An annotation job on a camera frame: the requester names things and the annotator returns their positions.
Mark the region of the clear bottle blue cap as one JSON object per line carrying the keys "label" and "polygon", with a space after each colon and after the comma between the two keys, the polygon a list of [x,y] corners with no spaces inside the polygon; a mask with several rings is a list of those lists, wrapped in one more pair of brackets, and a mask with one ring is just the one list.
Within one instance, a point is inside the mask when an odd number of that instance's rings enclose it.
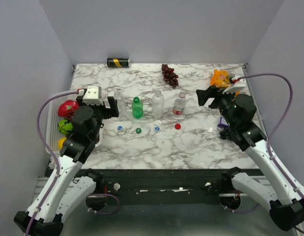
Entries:
{"label": "clear bottle blue cap", "polygon": [[165,98],[160,90],[157,90],[151,99],[151,109],[154,118],[161,118],[164,112]]}

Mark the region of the green plastic bottle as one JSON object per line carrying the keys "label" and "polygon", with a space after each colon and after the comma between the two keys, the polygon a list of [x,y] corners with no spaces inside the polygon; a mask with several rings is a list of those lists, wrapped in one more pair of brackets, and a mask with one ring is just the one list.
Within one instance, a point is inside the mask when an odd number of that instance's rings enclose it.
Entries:
{"label": "green plastic bottle", "polygon": [[141,118],[143,116],[143,103],[138,97],[133,98],[132,114],[134,118]]}

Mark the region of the clear bottle red cap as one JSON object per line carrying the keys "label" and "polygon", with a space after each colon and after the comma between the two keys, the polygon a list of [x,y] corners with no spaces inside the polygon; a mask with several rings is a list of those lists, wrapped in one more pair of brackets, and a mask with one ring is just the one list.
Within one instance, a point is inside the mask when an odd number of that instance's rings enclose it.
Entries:
{"label": "clear bottle red cap", "polygon": [[186,94],[180,92],[173,103],[172,111],[175,115],[182,115],[186,106]]}

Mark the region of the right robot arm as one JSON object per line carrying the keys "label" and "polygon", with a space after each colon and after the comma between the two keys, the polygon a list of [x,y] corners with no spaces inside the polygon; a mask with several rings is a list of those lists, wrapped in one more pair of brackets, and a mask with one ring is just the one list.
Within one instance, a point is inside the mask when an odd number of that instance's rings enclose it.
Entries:
{"label": "right robot arm", "polygon": [[304,187],[283,165],[269,138],[253,122],[256,113],[253,98],[225,93],[216,86],[198,89],[196,95],[199,106],[204,106],[210,98],[213,100],[209,108],[219,110],[232,141],[255,162],[271,185],[266,187],[238,168],[232,168],[232,175],[220,181],[222,190],[227,193],[239,190],[254,199],[283,231],[304,222]]}

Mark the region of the blue white bottle cap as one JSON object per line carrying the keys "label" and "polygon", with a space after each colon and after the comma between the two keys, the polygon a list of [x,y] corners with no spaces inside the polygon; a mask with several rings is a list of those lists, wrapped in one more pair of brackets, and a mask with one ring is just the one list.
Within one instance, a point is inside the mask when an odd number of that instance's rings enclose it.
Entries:
{"label": "blue white bottle cap", "polygon": [[118,127],[117,127],[117,130],[118,130],[119,132],[123,131],[123,130],[124,130],[124,129],[123,129],[123,126],[121,126],[121,125],[118,126]]}

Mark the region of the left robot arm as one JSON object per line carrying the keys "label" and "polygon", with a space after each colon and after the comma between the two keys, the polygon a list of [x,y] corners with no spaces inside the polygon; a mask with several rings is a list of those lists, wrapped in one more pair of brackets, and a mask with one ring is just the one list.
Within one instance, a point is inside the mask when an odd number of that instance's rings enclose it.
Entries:
{"label": "left robot arm", "polygon": [[55,157],[56,167],[36,200],[26,211],[14,217],[16,225],[27,236],[58,236],[66,218],[90,194],[104,187],[102,176],[93,170],[82,176],[71,189],[71,181],[95,148],[102,121],[119,116],[117,101],[109,96],[109,108],[98,99],[89,103],[85,95],[77,97],[78,109],[72,117],[73,129]]}

